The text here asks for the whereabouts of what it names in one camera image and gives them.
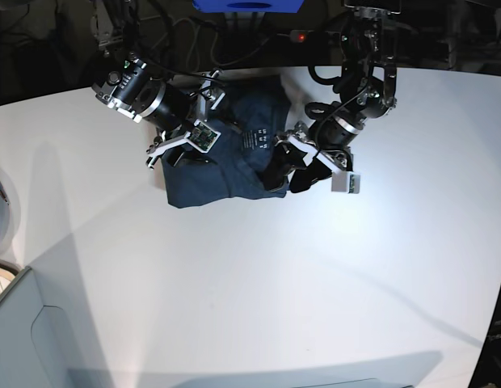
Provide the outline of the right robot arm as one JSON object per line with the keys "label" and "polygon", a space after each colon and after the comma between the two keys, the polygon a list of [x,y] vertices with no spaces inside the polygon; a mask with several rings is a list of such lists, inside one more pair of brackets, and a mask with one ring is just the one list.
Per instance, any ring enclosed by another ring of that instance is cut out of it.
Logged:
{"label": "right robot arm", "polygon": [[[137,1],[93,3],[91,30],[109,63],[95,80],[95,97],[130,120],[146,121],[157,129],[146,151],[148,168],[154,168],[162,157],[173,167],[183,160],[209,163],[208,153],[221,136],[209,123],[209,113],[224,99],[225,84],[219,70],[188,74],[174,69],[175,26],[159,2],[152,1],[150,6],[165,30],[152,47],[140,33]],[[200,85],[185,92],[172,85],[176,75],[189,75]]]}

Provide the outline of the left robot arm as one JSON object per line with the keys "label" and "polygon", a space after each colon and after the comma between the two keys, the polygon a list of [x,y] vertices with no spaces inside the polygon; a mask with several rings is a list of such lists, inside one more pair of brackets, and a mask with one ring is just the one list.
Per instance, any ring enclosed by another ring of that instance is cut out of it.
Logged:
{"label": "left robot arm", "polygon": [[395,63],[399,1],[346,1],[347,12],[335,16],[324,31],[341,23],[343,54],[341,74],[320,76],[309,65],[314,82],[331,86],[339,100],[310,102],[305,115],[311,124],[299,121],[276,135],[272,160],[259,178],[268,191],[287,187],[305,192],[330,179],[332,192],[357,194],[361,176],[354,168],[350,144],[364,130],[367,120],[386,115],[396,105]]}

